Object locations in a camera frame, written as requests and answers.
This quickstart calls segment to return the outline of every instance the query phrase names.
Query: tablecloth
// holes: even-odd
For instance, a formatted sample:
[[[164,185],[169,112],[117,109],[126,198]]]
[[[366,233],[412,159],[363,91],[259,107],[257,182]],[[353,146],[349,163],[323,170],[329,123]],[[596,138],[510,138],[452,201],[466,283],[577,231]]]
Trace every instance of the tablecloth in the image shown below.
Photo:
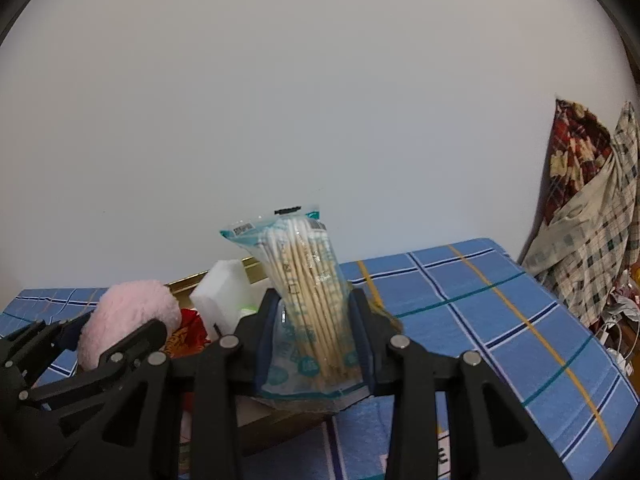
[[[450,356],[475,349],[511,386],[575,480],[589,479],[630,420],[638,396],[602,345],[492,240],[342,264],[404,332]],[[105,289],[25,290],[0,314],[0,335],[30,320],[67,319]],[[64,352],[39,384],[73,373]],[[448,477],[446,405],[438,396],[441,478]],[[272,449],[243,459],[245,478],[373,480],[385,467],[392,399],[369,398]]]

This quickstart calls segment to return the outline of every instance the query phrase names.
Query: white wall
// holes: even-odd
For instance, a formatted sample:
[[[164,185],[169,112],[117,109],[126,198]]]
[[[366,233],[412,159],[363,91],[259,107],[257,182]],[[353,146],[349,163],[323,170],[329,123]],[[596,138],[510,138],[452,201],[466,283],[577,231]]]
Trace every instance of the white wall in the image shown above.
[[[0,300],[173,280],[319,203],[342,260],[519,254],[558,94],[636,99],[595,0],[33,0],[0,48]]]

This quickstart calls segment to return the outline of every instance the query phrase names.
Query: pink plush toy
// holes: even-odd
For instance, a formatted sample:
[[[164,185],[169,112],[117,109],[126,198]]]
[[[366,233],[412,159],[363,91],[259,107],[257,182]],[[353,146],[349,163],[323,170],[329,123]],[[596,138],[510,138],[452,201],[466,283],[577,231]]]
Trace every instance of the pink plush toy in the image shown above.
[[[180,307],[169,289],[156,280],[113,285],[82,329],[78,365],[97,367],[100,355],[151,319],[166,326],[167,338],[180,328]]]

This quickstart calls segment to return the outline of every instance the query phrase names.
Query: transparent plastic packaging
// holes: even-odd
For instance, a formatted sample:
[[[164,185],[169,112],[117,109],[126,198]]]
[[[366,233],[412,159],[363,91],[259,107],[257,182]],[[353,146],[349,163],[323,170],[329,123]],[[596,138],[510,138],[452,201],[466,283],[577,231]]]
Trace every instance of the transparent plastic packaging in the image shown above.
[[[262,263],[282,298],[262,396],[278,407],[328,412],[366,397],[347,313],[349,285],[318,210],[220,232]]]

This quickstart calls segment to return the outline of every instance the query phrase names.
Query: metal screw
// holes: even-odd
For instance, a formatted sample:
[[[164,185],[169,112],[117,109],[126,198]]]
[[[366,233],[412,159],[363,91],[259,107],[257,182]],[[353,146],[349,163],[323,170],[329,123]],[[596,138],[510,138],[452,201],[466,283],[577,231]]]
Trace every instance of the metal screw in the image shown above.
[[[222,348],[235,348],[240,344],[240,340],[235,335],[225,335],[220,338]]]
[[[482,362],[480,354],[475,350],[469,350],[468,352],[463,353],[462,360],[471,366],[477,366]]]
[[[405,335],[396,334],[395,336],[391,337],[389,342],[391,343],[391,346],[393,348],[402,349],[402,348],[407,348],[411,340]]]
[[[152,366],[159,366],[166,361],[166,354],[164,352],[153,352],[146,360]]]

